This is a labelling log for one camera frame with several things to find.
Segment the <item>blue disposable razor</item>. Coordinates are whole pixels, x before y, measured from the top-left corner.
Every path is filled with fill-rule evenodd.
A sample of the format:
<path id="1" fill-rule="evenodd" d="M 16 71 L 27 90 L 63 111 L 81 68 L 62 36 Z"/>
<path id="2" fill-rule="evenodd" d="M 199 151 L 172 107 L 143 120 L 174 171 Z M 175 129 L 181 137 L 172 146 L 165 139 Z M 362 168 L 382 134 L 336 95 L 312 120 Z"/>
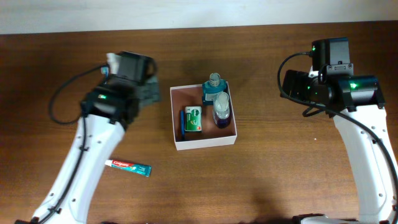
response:
<path id="1" fill-rule="evenodd" d="M 180 132 L 181 132 L 181 141 L 185 141 L 185 112 L 184 112 L 184 110 L 180 110 Z"/>

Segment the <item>green Dettol soap box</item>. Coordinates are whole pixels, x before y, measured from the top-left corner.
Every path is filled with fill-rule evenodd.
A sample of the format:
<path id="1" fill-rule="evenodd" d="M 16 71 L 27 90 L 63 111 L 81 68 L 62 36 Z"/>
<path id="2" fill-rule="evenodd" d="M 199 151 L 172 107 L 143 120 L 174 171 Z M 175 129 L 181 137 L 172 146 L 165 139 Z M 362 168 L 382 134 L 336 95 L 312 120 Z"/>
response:
<path id="1" fill-rule="evenodd" d="M 185 131 L 202 132 L 201 106 L 185 107 Z"/>

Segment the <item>teal mouthwash bottle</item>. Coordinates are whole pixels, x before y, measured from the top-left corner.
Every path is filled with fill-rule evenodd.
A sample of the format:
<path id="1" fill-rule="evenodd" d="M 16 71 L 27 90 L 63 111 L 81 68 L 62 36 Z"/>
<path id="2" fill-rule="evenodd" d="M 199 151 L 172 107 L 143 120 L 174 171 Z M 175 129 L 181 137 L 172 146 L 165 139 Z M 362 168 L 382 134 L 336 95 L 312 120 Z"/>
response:
<path id="1" fill-rule="evenodd" d="M 202 102 L 204 105 L 212 105 L 215 96 L 227 87 L 226 81 L 220 77 L 219 73 L 211 73 L 209 80 L 202 84 Z"/>

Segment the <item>purple pump soap bottle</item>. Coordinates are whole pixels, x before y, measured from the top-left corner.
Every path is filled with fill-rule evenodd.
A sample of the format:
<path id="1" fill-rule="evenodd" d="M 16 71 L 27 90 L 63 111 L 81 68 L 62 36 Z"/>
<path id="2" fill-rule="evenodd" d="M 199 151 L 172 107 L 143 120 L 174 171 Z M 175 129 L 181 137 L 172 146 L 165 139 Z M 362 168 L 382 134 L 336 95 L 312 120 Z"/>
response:
<path id="1" fill-rule="evenodd" d="M 226 128 L 231 122 L 229 95 L 226 92 L 217 94 L 213 100 L 213 121 L 220 129 Z"/>

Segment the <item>blue white toothbrush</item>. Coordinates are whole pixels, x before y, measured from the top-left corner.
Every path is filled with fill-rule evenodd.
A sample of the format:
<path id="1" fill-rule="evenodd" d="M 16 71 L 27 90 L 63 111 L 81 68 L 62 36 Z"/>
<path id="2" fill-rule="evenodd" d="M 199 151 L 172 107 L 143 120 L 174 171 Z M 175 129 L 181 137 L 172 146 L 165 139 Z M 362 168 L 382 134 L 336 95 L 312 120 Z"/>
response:
<path id="1" fill-rule="evenodd" d="M 102 67 L 101 67 L 101 73 L 102 73 L 105 77 L 108 77 L 108 75 L 109 75 L 109 67 L 108 67 L 107 65 L 102 66 Z"/>

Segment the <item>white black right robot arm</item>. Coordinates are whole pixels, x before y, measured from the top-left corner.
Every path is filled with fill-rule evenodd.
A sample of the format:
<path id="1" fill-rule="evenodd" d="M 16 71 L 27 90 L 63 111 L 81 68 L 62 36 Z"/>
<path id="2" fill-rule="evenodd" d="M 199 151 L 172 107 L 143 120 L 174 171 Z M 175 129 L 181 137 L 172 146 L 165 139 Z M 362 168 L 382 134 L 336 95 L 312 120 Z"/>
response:
<path id="1" fill-rule="evenodd" d="M 397 223 L 397 161 L 379 80 L 354 75 L 346 37 L 315 40 L 304 55 L 312 59 L 309 72 L 277 74 L 280 96 L 306 106 L 304 117 L 325 113 L 333 120 L 357 188 L 355 223 Z"/>

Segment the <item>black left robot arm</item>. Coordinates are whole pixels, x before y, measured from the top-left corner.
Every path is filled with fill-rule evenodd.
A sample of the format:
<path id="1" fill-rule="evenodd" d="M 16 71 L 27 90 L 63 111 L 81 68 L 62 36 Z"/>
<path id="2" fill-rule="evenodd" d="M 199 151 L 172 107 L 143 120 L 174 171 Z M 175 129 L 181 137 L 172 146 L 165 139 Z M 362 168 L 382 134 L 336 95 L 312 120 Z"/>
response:
<path id="1" fill-rule="evenodd" d="M 152 57 L 108 53 L 104 78 L 80 101 L 76 134 L 49 194 L 30 223 L 86 223 L 105 162 L 139 111 L 160 100 Z"/>

